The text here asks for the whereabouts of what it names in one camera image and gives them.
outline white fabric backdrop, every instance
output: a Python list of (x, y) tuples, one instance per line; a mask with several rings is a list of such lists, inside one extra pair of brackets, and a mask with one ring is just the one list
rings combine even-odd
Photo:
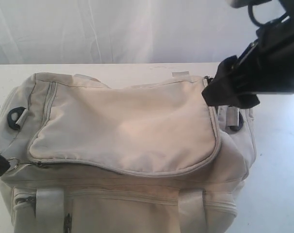
[[(280, 16), (274, 0), (256, 8)], [(256, 27), (225, 0), (0, 0), (0, 64), (216, 62)]]

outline bag strap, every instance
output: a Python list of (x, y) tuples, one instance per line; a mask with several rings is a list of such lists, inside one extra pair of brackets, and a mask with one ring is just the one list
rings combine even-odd
[(182, 189), (178, 198), (180, 233), (206, 233), (202, 189)]
[(36, 194), (37, 233), (64, 231), (64, 190), (42, 188)]

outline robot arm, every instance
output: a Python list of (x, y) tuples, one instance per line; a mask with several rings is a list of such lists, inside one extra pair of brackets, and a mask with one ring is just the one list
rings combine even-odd
[(256, 94), (294, 93), (294, 0), (279, 0), (286, 13), (266, 24), (259, 23), (253, 5), (267, 0), (230, 0), (232, 6), (248, 4), (249, 16), (259, 26), (257, 37), (242, 55), (225, 59), (215, 78), (203, 90), (209, 106), (251, 108)]

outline white backdrop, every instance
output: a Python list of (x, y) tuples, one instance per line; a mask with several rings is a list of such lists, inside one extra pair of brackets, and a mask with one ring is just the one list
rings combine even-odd
[[(255, 13), (283, 10), (273, 0)], [(0, 0), (0, 64), (216, 62), (255, 30), (225, 0)]]

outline white tabletop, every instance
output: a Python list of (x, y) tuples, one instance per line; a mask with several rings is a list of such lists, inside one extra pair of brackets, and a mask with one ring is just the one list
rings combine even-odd
[[(0, 104), (13, 87), (37, 72), (83, 74), (120, 88), (170, 79), (172, 72), (213, 76), (217, 65), (0, 65)], [(228, 232), (294, 233), (294, 95), (260, 96), (260, 100), (255, 108), (258, 157), (237, 201), (238, 217)], [(0, 232), (13, 232), (1, 197)]]

